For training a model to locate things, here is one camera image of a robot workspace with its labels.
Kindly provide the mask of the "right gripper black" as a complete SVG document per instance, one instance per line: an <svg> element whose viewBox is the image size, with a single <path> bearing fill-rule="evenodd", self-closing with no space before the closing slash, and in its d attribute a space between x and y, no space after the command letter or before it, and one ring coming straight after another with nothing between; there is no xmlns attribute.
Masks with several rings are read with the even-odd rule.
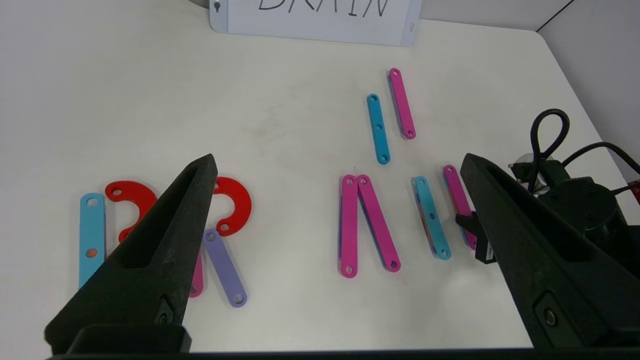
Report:
<svg viewBox="0 0 640 360"><path fill-rule="evenodd" d="M477 212L471 212L469 215L456 214L455 223L468 234L476 237L474 255L476 260L482 262L482 264L496 264L496 262L498 262Z"/></svg>

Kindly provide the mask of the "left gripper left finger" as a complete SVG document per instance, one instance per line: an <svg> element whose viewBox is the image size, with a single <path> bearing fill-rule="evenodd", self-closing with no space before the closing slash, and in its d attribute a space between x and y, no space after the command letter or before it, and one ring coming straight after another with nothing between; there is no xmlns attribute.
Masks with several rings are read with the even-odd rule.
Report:
<svg viewBox="0 0 640 360"><path fill-rule="evenodd" d="M190 162L45 327L55 357L186 354L183 327L218 169Z"/></svg>

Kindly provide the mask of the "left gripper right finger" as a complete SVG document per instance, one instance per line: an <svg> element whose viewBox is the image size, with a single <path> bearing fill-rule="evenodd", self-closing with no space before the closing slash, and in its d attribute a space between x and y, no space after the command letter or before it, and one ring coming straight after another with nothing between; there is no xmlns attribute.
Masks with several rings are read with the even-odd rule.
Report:
<svg viewBox="0 0 640 360"><path fill-rule="evenodd" d="M461 177L534 348L639 348L639 227L612 191L567 178L535 197L472 153Z"/></svg>

